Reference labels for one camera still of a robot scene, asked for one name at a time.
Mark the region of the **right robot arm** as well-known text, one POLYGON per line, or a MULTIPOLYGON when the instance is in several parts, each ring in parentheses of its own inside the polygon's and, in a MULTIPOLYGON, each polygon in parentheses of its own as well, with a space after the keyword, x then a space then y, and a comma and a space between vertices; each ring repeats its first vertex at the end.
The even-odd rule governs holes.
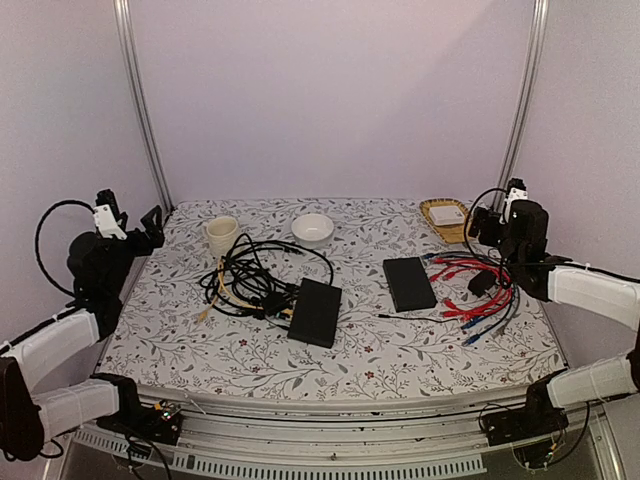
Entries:
MULTIPOLYGON (((524 182, 511 179, 497 210, 472 204, 466 239, 476 238, 499 253, 498 269, 527 295, 578 307, 639 331, 639 282, 613 272, 575 264, 547 251, 548 212, 528 197, 524 182)), ((480 419, 490 445, 502 445, 565 429, 566 408, 634 395, 639 391, 639 350, 574 369, 553 372, 532 383, 523 406, 480 419)))

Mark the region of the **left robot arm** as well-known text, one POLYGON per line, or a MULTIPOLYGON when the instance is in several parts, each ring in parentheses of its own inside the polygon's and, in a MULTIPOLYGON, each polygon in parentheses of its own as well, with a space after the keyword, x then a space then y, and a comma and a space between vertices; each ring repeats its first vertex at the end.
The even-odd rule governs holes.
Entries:
POLYGON ((9 461, 41 456, 46 443, 90 420, 141 438, 162 419, 158 410, 142 405, 135 381, 121 375, 96 374, 72 387, 34 392, 68 359, 115 332, 134 260, 164 244, 160 206, 133 230, 126 228, 128 216, 110 190, 97 194, 90 211, 93 229, 68 249, 73 286, 65 310, 1 347, 1 450, 9 461))

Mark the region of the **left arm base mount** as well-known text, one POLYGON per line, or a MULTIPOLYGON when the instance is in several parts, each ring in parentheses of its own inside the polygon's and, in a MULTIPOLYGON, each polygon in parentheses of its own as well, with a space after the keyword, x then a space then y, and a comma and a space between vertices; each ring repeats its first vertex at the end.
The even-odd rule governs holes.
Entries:
POLYGON ((181 407, 167 400, 150 406, 130 399, 115 414, 96 420, 97 426, 104 430, 171 446, 178 444, 182 423, 181 407))

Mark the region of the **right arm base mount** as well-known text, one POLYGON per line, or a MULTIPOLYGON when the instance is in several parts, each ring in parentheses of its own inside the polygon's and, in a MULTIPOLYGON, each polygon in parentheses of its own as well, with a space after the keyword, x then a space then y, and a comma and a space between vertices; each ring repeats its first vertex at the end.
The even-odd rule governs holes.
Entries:
POLYGON ((563 410, 488 403, 480 411, 478 425, 491 447, 511 445, 516 462, 533 471, 551 466, 569 420, 563 410))

